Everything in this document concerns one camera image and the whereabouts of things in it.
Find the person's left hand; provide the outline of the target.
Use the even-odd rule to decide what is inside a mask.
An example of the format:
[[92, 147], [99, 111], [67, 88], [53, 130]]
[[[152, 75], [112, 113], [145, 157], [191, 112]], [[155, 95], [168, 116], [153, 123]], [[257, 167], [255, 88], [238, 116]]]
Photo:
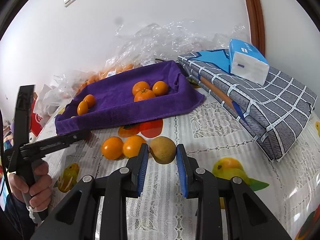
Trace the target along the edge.
[[19, 201], [24, 202], [22, 194], [28, 193], [31, 196], [29, 201], [30, 206], [38, 212], [45, 210], [50, 204], [52, 195], [52, 178], [48, 174], [48, 171], [49, 165], [46, 161], [43, 161], [42, 164], [34, 170], [35, 175], [39, 176], [39, 179], [31, 188], [28, 187], [22, 177], [15, 173], [10, 173], [8, 180], [14, 196]]

